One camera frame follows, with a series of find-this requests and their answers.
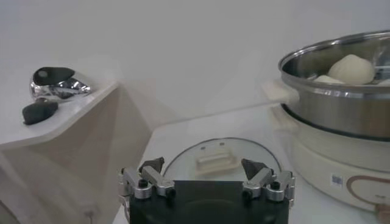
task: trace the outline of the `glass pot lid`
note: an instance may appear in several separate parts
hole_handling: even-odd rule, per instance
[[[241,138],[210,139],[184,150],[168,164],[170,180],[246,181],[241,159],[264,163],[280,173],[276,157],[261,144]]]

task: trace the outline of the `barcode sticker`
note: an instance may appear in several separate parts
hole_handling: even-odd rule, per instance
[[[344,183],[344,178],[340,175],[331,173],[330,175],[330,185],[334,187],[340,187],[342,188],[342,185]]]

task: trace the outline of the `white steamed bun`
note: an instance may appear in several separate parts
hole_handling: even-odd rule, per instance
[[[327,75],[319,76],[314,80],[315,82],[325,82],[325,83],[335,83],[335,84],[345,84],[344,82],[334,79],[332,77],[329,77]]]
[[[371,62],[350,54],[337,61],[328,75],[346,84],[363,85],[374,79],[375,68]]]
[[[385,81],[378,83],[378,86],[387,86],[387,85],[390,85],[390,79],[386,79]]]

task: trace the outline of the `cream electric cooker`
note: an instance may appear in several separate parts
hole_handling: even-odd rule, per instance
[[[371,61],[367,85],[314,82],[346,55]],[[275,129],[313,186],[390,223],[390,32],[317,43],[284,57],[282,80],[263,85]]]

